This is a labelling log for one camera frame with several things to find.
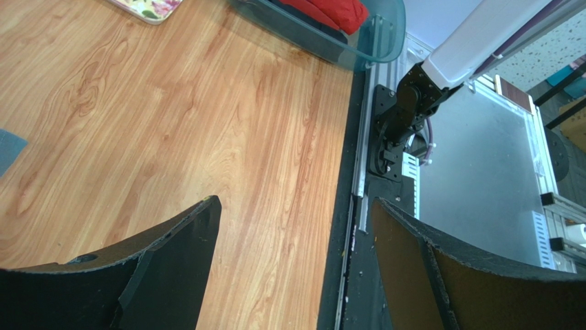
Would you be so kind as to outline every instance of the floral cloth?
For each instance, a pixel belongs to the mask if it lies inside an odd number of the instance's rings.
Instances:
[[[182,0],[110,0],[145,21],[164,21]]]

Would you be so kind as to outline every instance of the blue cloth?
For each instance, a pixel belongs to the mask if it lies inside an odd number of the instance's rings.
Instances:
[[[26,145],[27,142],[22,137],[0,129],[0,177],[17,160]]]
[[[552,74],[548,79],[547,82],[551,86],[555,86],[559,84],[565,77],[569,76],[574,70],[568,65],[564,67],[562,70]],[[579,99],[584,96],[586,93],[586,79],[579,77],[574,80],[573,83],[569,84],[566,88],[563,89],[566,93],[568,93],[571,97],[575,99]]]

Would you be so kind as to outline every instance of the wooden floor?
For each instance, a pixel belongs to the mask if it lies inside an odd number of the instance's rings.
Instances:
[[[219,195],[198,329],[315,329],[351,73],[185,0],[0,2],[0,267],[67,262]]]

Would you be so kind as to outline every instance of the red towel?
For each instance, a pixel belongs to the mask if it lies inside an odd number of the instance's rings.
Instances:
[[[358,31],[368,18],[368,9],[359,0],[281,0],[307,16],[347,34]]]

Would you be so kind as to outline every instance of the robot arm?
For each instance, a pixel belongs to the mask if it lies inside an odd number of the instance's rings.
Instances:
[[[424,126],[492,53],[550,0],[483,0],[448,39],[401,79],[389,108],[374,116],[369,170],[400,180],[407,138]]]

